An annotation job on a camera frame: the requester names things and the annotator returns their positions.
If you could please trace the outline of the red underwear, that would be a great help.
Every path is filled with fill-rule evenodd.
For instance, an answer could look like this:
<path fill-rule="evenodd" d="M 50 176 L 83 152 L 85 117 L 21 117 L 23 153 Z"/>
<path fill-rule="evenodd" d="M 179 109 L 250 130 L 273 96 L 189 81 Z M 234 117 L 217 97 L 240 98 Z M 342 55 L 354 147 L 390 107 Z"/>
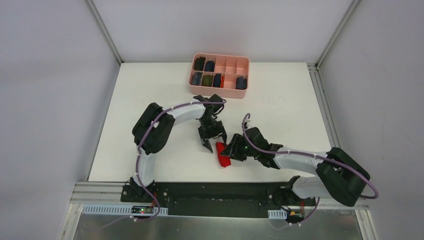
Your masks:
<path fill-rule="evenodd" d="M 220 166 L 223 168 L 229 167 L 231 165 L 231 159 L 228 156 L 222 155 L 222 152 L 224 151 L 227 145 L 224 142 L 216 142 L 215 146 Z"/>

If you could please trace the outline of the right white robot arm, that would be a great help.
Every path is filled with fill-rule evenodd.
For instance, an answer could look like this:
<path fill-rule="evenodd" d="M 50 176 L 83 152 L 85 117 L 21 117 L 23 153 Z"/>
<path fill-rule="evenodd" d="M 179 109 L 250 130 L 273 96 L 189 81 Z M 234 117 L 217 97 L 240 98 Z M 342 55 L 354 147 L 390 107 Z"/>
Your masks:
<path fill-rule="evenodd" d="M 294 176 L 284 190 L 284 200 L 296 205 L 306 198 L 332 197 L 340 204 L 353 207 L 363 197 L 369 173 L 339 147 L 329 151 L 310 152 L 269 143 L 257 127 L 234 134 L 221 152 L 232 160 L 254 158 L 264 167 L 290 169 L 311 174 Z"/>

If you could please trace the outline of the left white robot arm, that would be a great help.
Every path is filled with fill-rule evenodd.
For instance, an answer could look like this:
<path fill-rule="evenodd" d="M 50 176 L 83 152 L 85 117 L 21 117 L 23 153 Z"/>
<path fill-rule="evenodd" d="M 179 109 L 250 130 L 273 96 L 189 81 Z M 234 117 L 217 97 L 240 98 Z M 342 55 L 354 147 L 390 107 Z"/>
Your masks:
<path fill-rule="evenodd" d="M 198 120 L 200 143 L 213 151 L 211 139 L 227 141 L 227 133 L 218 114 L 227 101 L 217 94 L 211 97 L 195 95 L 191 101 L 164 108 L 155 102 L 150 103 L 132 129 L 136 144 L 136 164 L 134 176 L 130 179 L 133 195 L 140 202 L 152 198 L 155 159 L 168 142 L 173 127 L 191 120 Z"/>

